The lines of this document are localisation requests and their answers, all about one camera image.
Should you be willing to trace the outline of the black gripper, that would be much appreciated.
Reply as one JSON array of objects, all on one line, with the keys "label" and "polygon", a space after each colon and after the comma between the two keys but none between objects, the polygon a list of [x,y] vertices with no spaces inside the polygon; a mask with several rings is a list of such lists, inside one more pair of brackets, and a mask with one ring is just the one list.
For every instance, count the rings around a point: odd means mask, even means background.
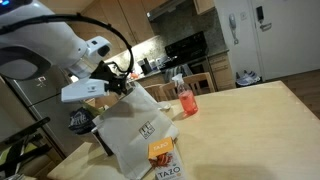
[{"label": "black gripper", "polygon": [[117,75],[111,71],[109,63],[100,61],[97,68],[91,73],[91,79],[104,80],[108,84],[105,85],[105,89],[117,93],[118,95],[126,94],[126,79],[131,72],[130,69],[123,71],[120,69],[121,74]]}]

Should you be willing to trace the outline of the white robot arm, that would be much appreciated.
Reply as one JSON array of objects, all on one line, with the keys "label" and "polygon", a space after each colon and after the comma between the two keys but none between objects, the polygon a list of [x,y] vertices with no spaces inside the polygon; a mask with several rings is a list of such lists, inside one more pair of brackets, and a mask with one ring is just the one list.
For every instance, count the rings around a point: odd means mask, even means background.
[{"label": "white robot arm", "polygon": [[96,36],[84,40],[69,26],[83,22],[115,35],[112,25],[81,14],[56,14],[38,0],[0,1],[0,73],[13,80],[40,77],[51,67],[65,69],[78,80],[61,89],[64,102],[127,92],[131,68],[113,73],[103,57],[111,43]]}]

